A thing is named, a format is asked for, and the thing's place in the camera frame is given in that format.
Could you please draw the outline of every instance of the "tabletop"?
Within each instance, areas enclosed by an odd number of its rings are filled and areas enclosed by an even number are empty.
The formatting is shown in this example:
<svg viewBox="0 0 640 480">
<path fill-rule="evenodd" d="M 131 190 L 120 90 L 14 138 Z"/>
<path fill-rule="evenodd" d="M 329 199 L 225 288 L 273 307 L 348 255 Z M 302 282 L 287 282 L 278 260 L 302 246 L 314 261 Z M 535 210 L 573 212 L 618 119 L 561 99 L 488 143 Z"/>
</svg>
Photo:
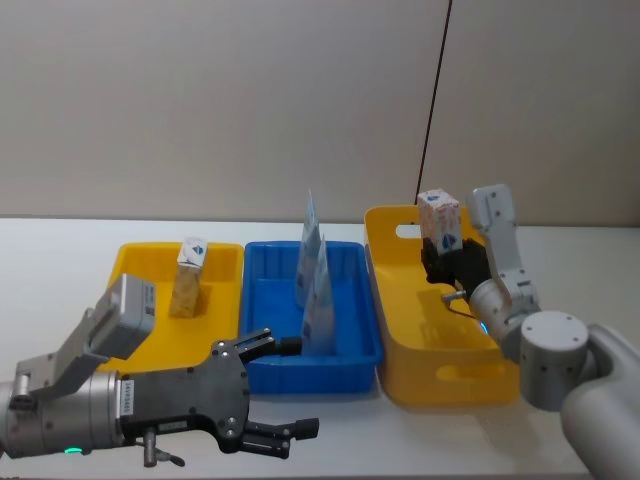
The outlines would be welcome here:
<svg viewBox="0 0 640 480">
<path fill-rule="evenodd" d="M 328 240 L 364 242 L 363 225 L 323 224 Z M 297 240 L 301 224 L 0 219 L 0 378 L 18 360 L 59 347 L 106 288 L 127 242 L 199 236 L 245 244 Z M 524 265 L 541 306 L 610 325 L 640 345 L 635 297 L 640 229 L 519 227 Z M 503 407 L 406 410 L 376 387 L 358 396 L 252 397 L 250 417 L 285 423 L 320 418 L 317 439 L 294 442 L 282 461 L 224 455 L 187 432 L 158 447 L 187 466 L 142 465 L 130 447 L 80 455 L 0 459 L 0 477 L 38 478 L 589 478 L 562 436 L 557 414 L 523 401 Z"/>
</svg>

